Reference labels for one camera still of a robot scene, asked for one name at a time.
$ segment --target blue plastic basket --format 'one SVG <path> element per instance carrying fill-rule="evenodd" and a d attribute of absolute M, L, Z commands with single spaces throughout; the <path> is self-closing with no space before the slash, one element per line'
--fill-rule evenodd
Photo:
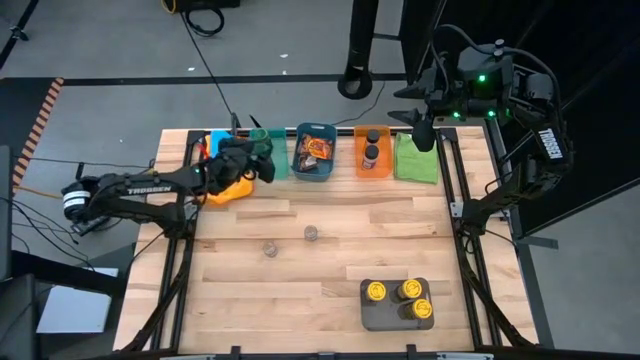
<path fill-rule="evenodd" d="M 293 153 L 293 164 L 291 165 L 291 169 L 295 176 L 304 181 L 315 181 L 322 182 L 326 181 L 329 176 L 331 176 L 331 171 L 333 171 L 333 157 L 336 153 L 336 140 L 338 138 L 338 131 L 334 126 L 327 124 L 316 124 L 316 123 L 302 123 L 298 125 L 296 129 L 297 140 L 296 147 Z M 300 146 L 300 140 L 302 139 L 302 135 L 311 135 L 320 139 L 327 139 L 333 141 L 333 151 L 331 151 L 331 159 L 329 160 L 318 160 L 318 167 L 315 169 L 311 169 L 309 171 L 301 172 L 300 171 L 300 154 L 298 153 L 298 147 Z"/>

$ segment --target orange object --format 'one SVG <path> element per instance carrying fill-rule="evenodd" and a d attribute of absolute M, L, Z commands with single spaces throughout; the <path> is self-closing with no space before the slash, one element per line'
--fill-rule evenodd
<path fill-rule="evenodd" d="M 372 169 L 363 169 L 362 160 L 367 147 L 367 133 L 378 130 L 380 139 L 376 143 L 378 158 Z M 388 126 L 364 125 L 353 128 L 356 147 L 356 175 L 361 178 L 384 178 L 393 172 L 393 153 L 391 151 L 391 129 Z"/>
<path fill-rule="evenodd" d="M 233 199 L 239 199 L 251 195 L 253 192 L 253 181 L 245 178 L 229 186 L 227 190 L 218 195 L 209 195 L 207 197 L 208 205 L 223 205 Z"/>

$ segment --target green towel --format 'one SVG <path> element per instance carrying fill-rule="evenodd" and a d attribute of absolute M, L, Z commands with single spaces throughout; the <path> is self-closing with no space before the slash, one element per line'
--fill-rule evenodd
<path fill-rule="evenodd" d="M 420 152 L 411 135 L 398 133 L 395 143 L 393 175 L 396 179 L 438 183 L 438 150 Z"/>

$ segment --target orange striped tape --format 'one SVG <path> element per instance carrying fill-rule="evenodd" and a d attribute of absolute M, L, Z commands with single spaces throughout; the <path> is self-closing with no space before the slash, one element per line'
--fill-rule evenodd
<path fill-rule="evenodd" d="M 36 121 L 31 128 L 31 132 L 29 133 L 29 138 L 22 148 L 22 153 L 18 158 L 16 166 L 13 168 L 14 186 L 20 186 L 24 174 L 27 173 L 27 166 L 29 166 L 29 162 L 33 157 L 33 153 L 36 151 L 36 146 L 38 146 L 40 137 L 44 132 L 44 128 L 47 126 L 49 115 L 51 115 L 51 110 L 53 110 L 53 104 L 55 104 L 58 95 L 60 95 L 60 90 L 62 90 L 63 83 L 64 79 L 57 78 L 51 83 L 51 86 L 49 87 L 49 91 L 47 92 L 47 95 L 42 102 L 42 107 L 40 108 L 38 117 L 36 117 Z"/>

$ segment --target logo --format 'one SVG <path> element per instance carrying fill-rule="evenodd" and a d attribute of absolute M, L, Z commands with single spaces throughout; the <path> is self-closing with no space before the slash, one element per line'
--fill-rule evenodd
<path fill-rule="evenodd" d="M 549 154 L 550 159 L 562 159 L 562 152 L 560 151 L 560 147 L 558 146 L 558 141 L 556 140 L 556 136 L 553 134 L 553 130 L 547 129 L 543 131 L 538 131 L 540 134 L 540 139 L 544 144 L 545 149 L 547 149 L 547 154 Z"/>
<path fill-rule="evenodd" d="M 140 189 L 127 189 L 129 195 L 140 195 L 140 194 L 149 194 L 155 192 L 168 192 L 171 191 L 171 186 L 156 186 L 150 188 L 140 188 Z"/>

